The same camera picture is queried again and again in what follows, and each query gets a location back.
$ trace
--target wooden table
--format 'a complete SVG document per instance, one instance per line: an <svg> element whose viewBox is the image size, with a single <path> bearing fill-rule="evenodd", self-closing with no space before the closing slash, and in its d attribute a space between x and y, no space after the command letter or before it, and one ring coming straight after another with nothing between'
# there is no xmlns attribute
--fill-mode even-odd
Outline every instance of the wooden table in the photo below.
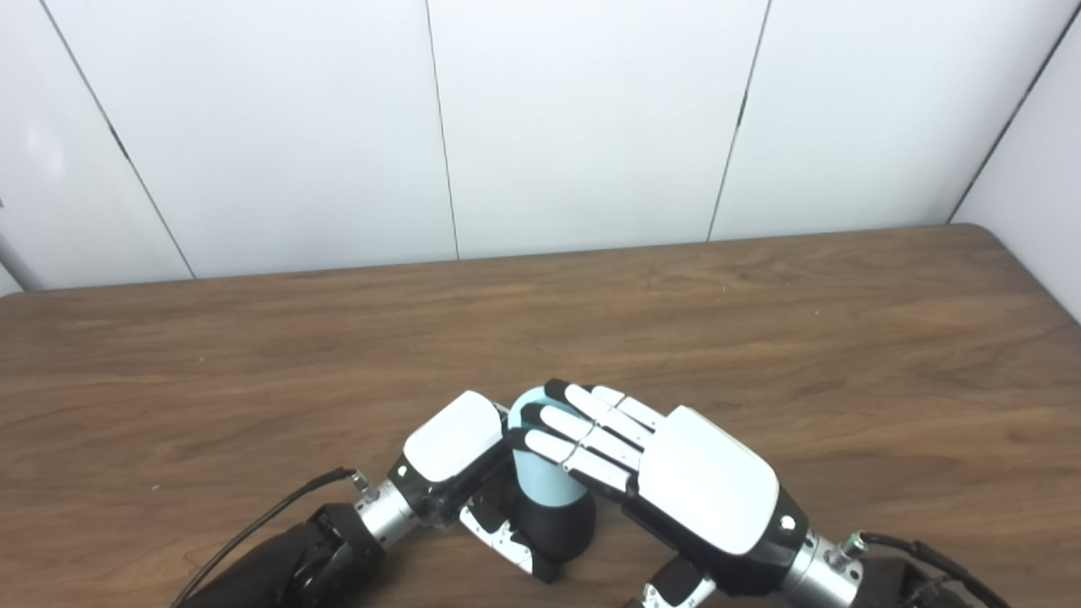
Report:
<svg viewBox="0 0 1081 608"><path fill-rule="evenodd" d="M699 409L835 540L919 538L1015 607L1081 605L1081 329L972 226L5 298L0 604L165 606L303 480L382 476L463 389L552 375ZM545 586L425 531L365 605L615 608L668 555L603 508Z"/></svg>

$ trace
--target screw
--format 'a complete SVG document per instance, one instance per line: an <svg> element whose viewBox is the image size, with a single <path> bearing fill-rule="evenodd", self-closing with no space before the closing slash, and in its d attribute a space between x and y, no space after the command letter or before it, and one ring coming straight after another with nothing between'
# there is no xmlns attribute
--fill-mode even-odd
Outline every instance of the screw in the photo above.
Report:
<svg viewBox="0 0 1081 608"><path fill-rule="evenodd" d="M352 486L357 488L357 490L363 492L368 489L368 477L364 477L363 473L358 471L352 474L350 479L352 479Z"/></svg>
<svg viewBox="0 0 1081 608"><path fill-rule="evenodd" d="M845 566L849 565L849 559L844 557L840 552L833 551L832 548L827 551L823 556L826 558L826 565L835 570L843 570Z"/></svg>
<svg viewBox="0 0 1081 608"><path fill-rule="evenodd" d="M841 542L841 545L838 548L849 559L856 559L860 555L867 553L867 543L864 542L864 539L863 537L859 536L859 532L855 532L851 537L844 539L844 541Z"/></svg>

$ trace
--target wire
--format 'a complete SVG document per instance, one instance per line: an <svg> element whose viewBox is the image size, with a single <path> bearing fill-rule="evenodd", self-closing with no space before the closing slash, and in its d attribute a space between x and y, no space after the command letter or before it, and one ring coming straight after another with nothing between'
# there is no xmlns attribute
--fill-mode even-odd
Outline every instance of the wire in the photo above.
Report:
<svg viewBox="0 0 1081 608"><path fill-rule="evenodd" d="M983 581L964 569L963 566L938 553L927 544L920 541L909 542L875 532L859 532L859 538L866 543L880 544L904 551L916 559L942 570L947 577L964 585L964 589L969 590L969 593L983 602L988 608L1011 608L1005 599L1002 599L1002 597L984 584Z"/></svg>
<svg viewBox="0 0 1081 608"><path fill-rule="evenodd" d="M188 584L184 585L184 589L181 590L181 594L177 595L176 599L174 599L173 603L169 605L169 608L178 608L181 604L187 600L187 598L191 595L191 593L196 590L196 587L199 586L199 583L201 583L202 580L206 578L206 574L209 574L210 571L213 570L215 566L221 564L222 560L225 559L226 555L229 555L229 552L237 548L237 545L244 542L244 540L248 537L252 536L252 532L262 528L264 524L273 519L273 517L279 513L281 513L282 511L285 511L285 507L296 502L296 499L303 497L304 494L312 490L322 488L323 486L326 486L329 484L333 484L338 479L345 479L346 477L350 477L356 473L357 470L355 468L343 468L339 466L334 471L329 471L326 473L323 473L319 477L311 479L307 484L301 486L295 491L293 491L293 493L283 498L281 502L270 507L270 511L264 513L258 519L252 521L251 524L248 525L246 528L241 530L239 534L232 537L232 540L225 543L225 546L223 546L216 554L214 554L214 557L211 557L210 561L204 564L203 567L200 568L199 571L196 572L193 577L191 577L191 580L188 581Z"/></svg>

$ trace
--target white wall panel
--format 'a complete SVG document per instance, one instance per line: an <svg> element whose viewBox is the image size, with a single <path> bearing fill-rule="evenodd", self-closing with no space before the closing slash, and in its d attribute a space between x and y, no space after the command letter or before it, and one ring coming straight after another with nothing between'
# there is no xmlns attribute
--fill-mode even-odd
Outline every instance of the white wall panel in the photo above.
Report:
<svg viewBox="0 0 1081 608"><path fill-rule="evenodd" d="M199 277L455 256L423 0L48 0Z"/></svg>
<svg viewBox="0 0 1081 608"><path fill-rule="evenodd" d="M430 0L463 257L704 240L765 0Z"/></svg>
<svg viewBox="0 0 1081 608"><path fill-rule="evenodd" d="M1058 47L953 221L995 233L1081 320L1081 26Z"/></svg>
<svg viewBox="0 0 1081 608"><path fill-rule="evenodd" d="M29 288L191 278L37 0L0 2L0 201Z"/></svg>
<svg viewBox="0 0 1081 608"><path fill-rule="evenodd" d="M946 221L1076 0L774 0L715 239Z"/></svg>
<svg viewBox="0 0 1081 608"><path fill-rule="evenodd" d="M15 282L15 279L11 277L3 266L0 266L0 296L19 291L23 291L23 288L18 287L18 283Z"/></svg>

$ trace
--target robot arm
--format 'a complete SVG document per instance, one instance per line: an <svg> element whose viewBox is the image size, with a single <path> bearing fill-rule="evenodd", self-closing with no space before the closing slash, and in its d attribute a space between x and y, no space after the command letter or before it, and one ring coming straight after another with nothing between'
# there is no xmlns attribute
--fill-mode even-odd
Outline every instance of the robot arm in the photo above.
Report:
<svg viewBox="0 0 1081 608"><path fill-rule="evenodd" d="M363 475L353 475L361 490L355 504L323 505L306 523L256 545L190 597L182 593L174 606L350 607L375 581L386 551L416 527L448 528L459 518L482 521L492 530L471 531L489 542L485 534L506 524L471 499L489 477L509 466L506 417L503 407L464 393L410 435L385 481L369 485ZM543 578L544 560L533 559L520 538L513 540L512 560Z"/></svg>
<svg viewBox="0 0 1081 608"><path fill-rule="evenodd" d="M860 559L858 534L841 546L819 537L773 468L696 411L662 415L611 388L559 380L545 392L586 420L525 406L532 428L511 429L511 447L619 503L679 554L628 608L691 608L715 589L778 593L793 608L966 606L905 559Z"/></svg>

